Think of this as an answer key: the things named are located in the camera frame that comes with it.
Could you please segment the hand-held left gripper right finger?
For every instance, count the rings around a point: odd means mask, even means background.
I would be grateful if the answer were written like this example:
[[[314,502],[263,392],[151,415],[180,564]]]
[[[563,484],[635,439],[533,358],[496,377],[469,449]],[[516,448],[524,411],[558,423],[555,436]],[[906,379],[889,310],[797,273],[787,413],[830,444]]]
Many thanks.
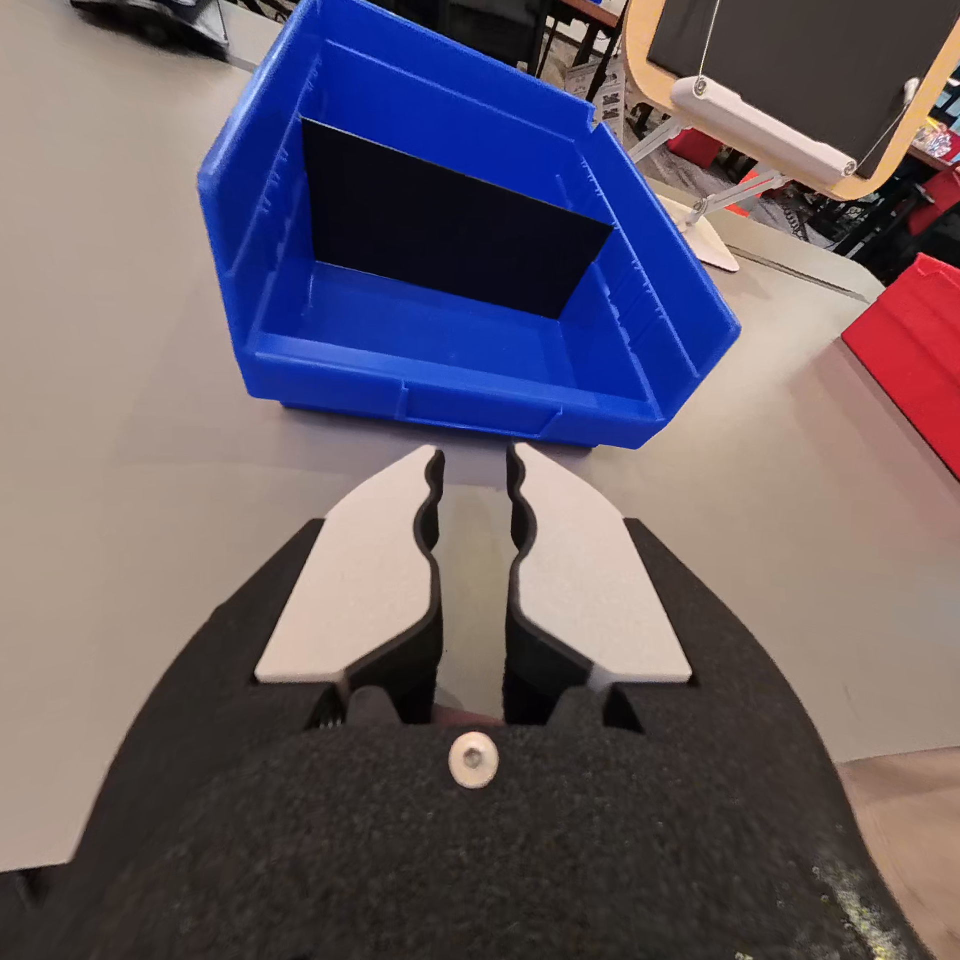
[[[688,682],[690,662],[618,508],[527,442],[509,447],[507,473],[517,551],[508,675],[542,699]]]

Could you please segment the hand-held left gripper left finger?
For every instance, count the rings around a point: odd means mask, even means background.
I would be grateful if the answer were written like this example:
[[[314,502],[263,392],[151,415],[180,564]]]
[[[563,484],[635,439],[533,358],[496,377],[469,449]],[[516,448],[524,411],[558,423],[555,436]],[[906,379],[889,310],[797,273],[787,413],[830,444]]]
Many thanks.
[[[266,647],[259,684],[373,685],[365,670],[400,654],[393,670],[443,652],[438,504],[445,455],[419,446],[346,494],[323,519]]]

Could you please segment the blue plastic bin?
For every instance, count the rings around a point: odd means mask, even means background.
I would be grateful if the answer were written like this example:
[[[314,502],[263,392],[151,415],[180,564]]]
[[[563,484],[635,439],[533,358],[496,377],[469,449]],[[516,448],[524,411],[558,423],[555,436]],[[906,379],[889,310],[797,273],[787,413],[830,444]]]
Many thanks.
[[[301,118],[611,224],[558,319],[317,262]],[[636,450],[740,323],[594,108],[368,2],[301,2],[198,171],[246,390]]]

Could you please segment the red plastic bin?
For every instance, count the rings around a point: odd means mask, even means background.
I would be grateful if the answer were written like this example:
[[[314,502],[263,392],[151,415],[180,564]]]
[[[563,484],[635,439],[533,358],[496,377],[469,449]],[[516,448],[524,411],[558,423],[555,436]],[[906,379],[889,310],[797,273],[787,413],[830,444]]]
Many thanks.
[[[919,253],[842,341],[959,476],[959,270]]]

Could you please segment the grey desk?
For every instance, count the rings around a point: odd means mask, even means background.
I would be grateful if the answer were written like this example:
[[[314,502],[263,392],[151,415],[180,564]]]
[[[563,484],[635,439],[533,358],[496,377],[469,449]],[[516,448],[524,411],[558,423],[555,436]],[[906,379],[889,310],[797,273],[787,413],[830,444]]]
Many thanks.
[[[2,869],[72,855],[163,672],[303,524],[446,458],[440,701],[500,714],[501,438],[247,395],[199,165],[249,65],[2,2]],[[545,451],[641,519],[773,656],[831,756],[958,745],[958,482],[839,336],[858,264],[735,214],[741,335],[641,450]]]

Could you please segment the white folding stand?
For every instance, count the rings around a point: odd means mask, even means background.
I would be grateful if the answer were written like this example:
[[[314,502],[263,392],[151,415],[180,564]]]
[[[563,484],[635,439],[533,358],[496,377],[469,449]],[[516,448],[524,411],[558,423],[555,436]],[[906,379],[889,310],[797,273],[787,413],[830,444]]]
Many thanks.
[[[762,166],[754,179],[709,194],[691,207],[672,200],[664,205],[696,258],[705,265],[736,273],[738,261],[709,222],[710,213],[784,186],[788,181],[786,172],[789,167],[814,181],[825,181],[829,185],[843,182],[856,174],[878,149],[882,137],[876,139],[862,158],[855,159],[824,141],[812,139],[787,126],[780,119],[745,102],[736,91],[709,78],[705,72],[706,61],[720,7],[720,1],[713,5],[696,75],[678,78],[671,88],[671,98],[679,107],[679,114],[666,118],[653,133],[641,139],[629,150],[628,157],[637,164],[685,131],[713,126],[718,128],[723,141],[728,138],[747,140],[752,148],[774,161],[773,166]]]

